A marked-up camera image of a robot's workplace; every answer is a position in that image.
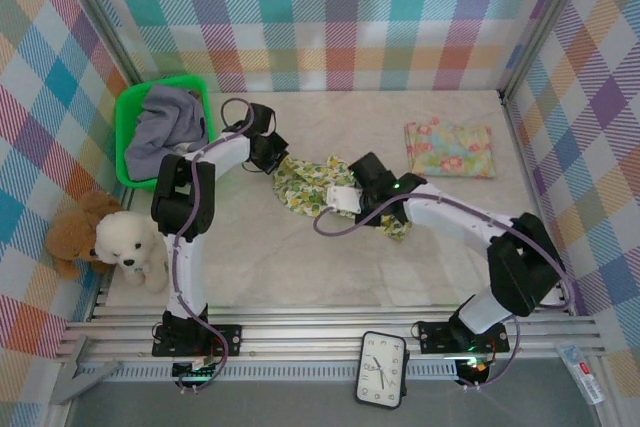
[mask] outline clock face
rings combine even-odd
[[[362,340],[356,398],[395,408],[400,405],[404,371],[404,339],[367,332]]]

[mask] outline brown teddy bear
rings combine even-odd
[[[80,276],[74,260],[91,262],[91,267],[98,274],[104,274],[112,268],[100,262],[96,256],[96,226],[105,216],[123,210],[118,199],[97,190],[84,193],[79,203],[79,209],[62,212],[53,219],[45,239],[56,270],[66,279]]]

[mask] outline plush toy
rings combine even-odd
[[[80,208],[58,214],[51,223],[45,247],[53,256],[56,270],[66,279],[77,279],[75,260],[86,260],[96,273],[104,274],[112,267],[96,256],[96,227],[105,215],[122,210],[118,199],[101,191],[86,192]]]
[[[147,215],[116,212],[96,228],[96,253],[106,263],[118,264],[131,285],[160,292],[167,285],[167,248],[158,226]]]

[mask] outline floral cloth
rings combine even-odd
[[[351,187],[356,183],[349,164],[330,156],[326,164],[314,164],[286,157],[273,174],[273,191],[292,212],[317,217],[326,207],[327,189],[331,185]],[[338,214],[355,218],[351,212]],[[382,216],[376,230],[402,241],[410,224],[402,225],[392,215]]]
[[[409,169],[414,174],[495,177],[491,128],[460,126],[433,117],[428,124],[410,122],[404,128]]]

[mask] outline gray cloth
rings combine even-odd
[[[202,104],[186,90],[155,84],[142,102],[136,132],[124,153],[129,178],[155,178],[165,155],[193,152],[207,140]]]

